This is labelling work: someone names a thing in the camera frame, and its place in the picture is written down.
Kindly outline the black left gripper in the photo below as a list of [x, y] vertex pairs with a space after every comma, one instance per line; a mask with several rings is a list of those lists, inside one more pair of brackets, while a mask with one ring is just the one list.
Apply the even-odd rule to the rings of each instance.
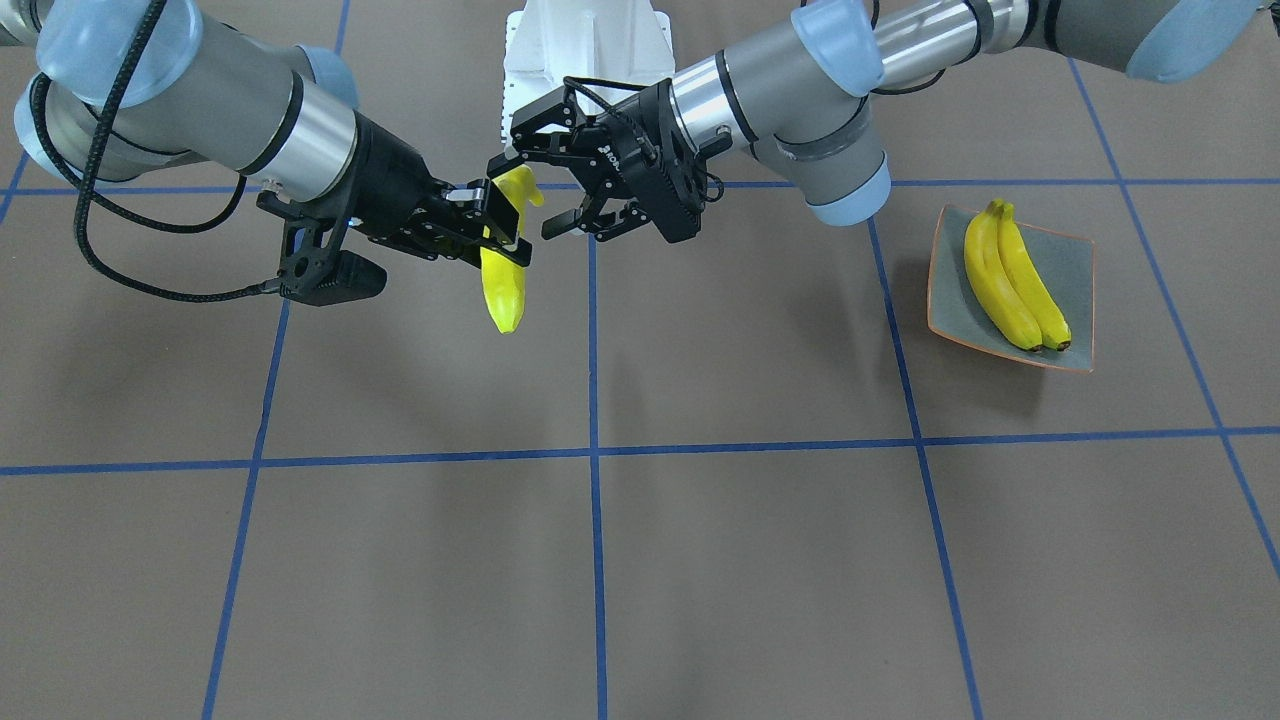
[[486, 176], [525, 164], [589, 169], [611, 141], [617, 192], [586, 195], [577, 208], [544, 220], [540, 237], [582, 232], [605, 242], [646, 223], [669, 243], [695, 237], [710, 179], [676, 119], [673, 82], [649, 86], [616, 109], [623, 119], [604, 123], [585, 113], [575, 88], [545, 94], [512, 115], [507, 145], [489, 160]]

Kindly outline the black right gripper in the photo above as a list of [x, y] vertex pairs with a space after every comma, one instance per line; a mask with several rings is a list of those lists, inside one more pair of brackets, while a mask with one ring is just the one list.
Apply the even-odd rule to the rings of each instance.
[[[355, 123], [357, 142], [342, 228], [357, 222], [355, 229], [374, 242], [429, 261], [458, 260], [480, 269], [481, 251], [488, 250], [517, 266], [530, 266], [532, 246], [520, 238], [518, 210], [495, 181], [451, 187], [402, 138], [358, 111]], [[444, 218], [452, 213], [451, 228], [430, 223], [436, 210]]]

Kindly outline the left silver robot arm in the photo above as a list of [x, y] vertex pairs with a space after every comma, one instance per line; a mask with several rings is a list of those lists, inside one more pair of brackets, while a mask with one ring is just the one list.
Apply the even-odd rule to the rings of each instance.
[[599, 95], [600, 79], [563, 79], [515, 113], [488, 174], [536, 163], [575, 177], [584, 199], [543, 224], [547, 240], [582, 231], [607, 241], [653, 224], [677, 243], [722, 197], [709, 161], [741, 151], [792, 183], [826, 224], [855, 225], [891, 191], [874, 97], [927, 88], [951, 67], [1016, 47], [1176, 83], [1215, 63], [1258, 10], [1257, 1], [919, 1], [874, 18], [860, 1], [809, 1], [620, 100]]

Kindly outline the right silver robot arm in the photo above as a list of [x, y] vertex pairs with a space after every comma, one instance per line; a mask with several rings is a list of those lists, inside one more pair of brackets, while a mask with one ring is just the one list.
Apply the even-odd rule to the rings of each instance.
[[372, 272], [347, 228], [419, 258], [526, 266], [516, 206], [488, 179], [457, 186], [358, 109], [323, 47], [262, 44], [193, 1], [5, 1], [3, 44], [35, 50], [14, 111], [24, 150], [74, 187], [210, 161], [262, 188], [285, 222], [280, 278]]

